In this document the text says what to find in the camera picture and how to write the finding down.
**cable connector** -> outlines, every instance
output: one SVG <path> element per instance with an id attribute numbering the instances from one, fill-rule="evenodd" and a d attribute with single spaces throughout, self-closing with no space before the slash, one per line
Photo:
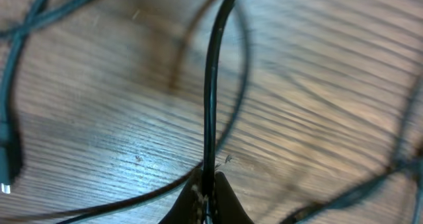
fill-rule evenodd
<path id="1" fill-rule="evenodd" d="M 22 147 L 16 127 L 0 122 L 0 184 L 1 191 L 10 194 L 11 186 L 23 167 Z"/>

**metal plug tip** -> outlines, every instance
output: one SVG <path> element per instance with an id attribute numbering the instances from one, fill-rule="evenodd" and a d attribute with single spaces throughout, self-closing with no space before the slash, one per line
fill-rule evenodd
<path id="1" fill-rule="evenodd" d="M 11 186 L 10 185 L 5 185 L 5 184 L 1 184 L 1 191 L 4 194 L 10 194 L 11 193 Z"/>

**wooden surface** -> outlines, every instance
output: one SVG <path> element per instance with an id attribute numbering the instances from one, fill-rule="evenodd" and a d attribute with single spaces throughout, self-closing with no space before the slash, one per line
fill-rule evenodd
<path id="1" fill-rule="evenodd" d="M 52 0 L 52 6 L 65 0 Z M 0 195 L 0 223 L 158 189 L 202 158 L 206 47 L 218 3 L 178 47 L 205 0 L 98 0 L 31 36 L 16 103 L 26 168 Z M 32 0 L 0 0 L 0 26 Z M 382 169 L 422 60 L 423 0 L 241 0 L 254 41 L 241 117 L 219 154 L 255 223 L 277 223 Z M 231 111 L 241 35 L 231 17 L 218 128 Z M 1 45 L 1 65 L 8 43 Z M 421 133 L 418 112 L 410 139 Z M 232 160 L 225 163 L 226 157 Z M 414 186 L 396 176 L 361 205 L 311 223 L 408 223 Z M 178 193 L 89 223 L 157 223 Z"/>

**black plug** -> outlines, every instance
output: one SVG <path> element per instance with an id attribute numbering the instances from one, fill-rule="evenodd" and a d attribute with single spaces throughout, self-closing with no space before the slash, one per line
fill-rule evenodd
<path id="1" fill-rule="evenodd" d="M 10 194 L 23 167 L 22 147 L 17 127 L 12 122 L 0 123 L 0 183 L 1 191 Z"/>

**tangled cable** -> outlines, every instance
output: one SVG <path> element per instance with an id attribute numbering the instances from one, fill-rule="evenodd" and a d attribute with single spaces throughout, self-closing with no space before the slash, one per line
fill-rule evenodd
<path id="1" fill-rule="evenodd" d="M 11 91 L 13 87 L 13 81 L 15 77 L 15 71 L 17 61 L 19 60 L 20 53 L 23 49 L 24 41 L 29 33 L 33 30 L 40 29 L 53 23 L 59 19 L 62 19 L 66 15 L 72 13 L 79 7 L 86 5 L 93 0 L 70 0 L 64 3 L 62 6 L 56 9 L 46 10 L 47 0 L 35 0 L 31 9 L 28 12 L 27 17 L 21 25 L 16 27 L 0 31 L 0 39 L 11 40 L 11 50 L 6 62 L 3 79 L 0 88 L 0 118 L 4 121 L 13 120 L 13 110 L 11 107 Z M 225 144 L 225 140 L 228 138 L 231 129 L 233 128 L 237 119 L 245 91 L 247 88 L 247 81 L 250 73 L 250 38 L 247 28 L 247 20 L 245 14 L 240 7 L 235 7 L 237 14 L 238 23 L 243 33 L 243 70 L 241 73 L 241 85 L 233 109 L 233 113 L 221 134 L 220 139 L 215 141 L 215 122 L 216 122 L 216 90 L 217 90 L 217 62 L 219 59 L 219 50 L 221 39 L 223 36 L 223 29 L 227 17 L 234 7 L 235 0 L 224 0 L 219 13 L 216 17 L 213 31 L 210 38 L 210 44 L 208 54 L 206 58 L 206 79 L 204 86 L 204 164 L 199 163 L 194 168 L 200 168 L 203 166 L 204 176 L 203 183 L 205 187 L 203 193 L 207 194 L 211 192 L 210 185 L 213 184 L 214 176 L 214 160 L 215 153 L 220 151 Z M 355 204 L 362 202 L 364 199 L 369 198 L 384 184 L 386 179 L 391 175 L 398 172 L 409 171 L 414 174 L 415 183 L 417 186 L 416 203 L 414 208 L 414 214 L 412 218 L 412 224 L 418 224 L 420 220 L 420 210 L 423 202 L 423 144 L 421 144 L 419 150 L 413 158 L 406 159 L 402 154 L 403 146 L 405 144 L 404 134 L 408 128 L 412 111 L 417 103 L 417 97 L 423 86 L 423 73 L 418 72 L 416 80 L 410 89 L 409 95 L 407 96 L 403 115 L 399 123 L 398 131 L 393 142 L 393 153 L 391 156 L 390 164 L 386 169 L 377 176 L 370 178 L 368 181 L 362 182 L 361 184 L 350 188 L 344 193 L 336 196 L 335 198 L 327 202 L 314 202 L 310 205 L 303 207 L 291 215 L 287 216 L 280 223 L 281 224 L 292 224 L 292 223 L 304 223 L 323 211 L 330 209 L 344 209 L 351 207 Z M 160 188 L 156 191 L 144 194 L 129 200 L 116 202 L 113 204 L 100 205 L 96 207 L 90 207 L 87 209 L 81 209 L 77 211 L 70 211 L 65 213 L 81 214 L 77 217 L 60 222 L 61 224 L 66 223 L 80 223 L 82 221 L 88 221 L 104 215 L 110 215 L 113 213 L 126 211 L 132 208 L 139 207 L 147 204 L 159 198 L 170 194 L 172 191 L 182 186 L 188 177 L 190 172 L 175 180 L 173 183 Z"/>

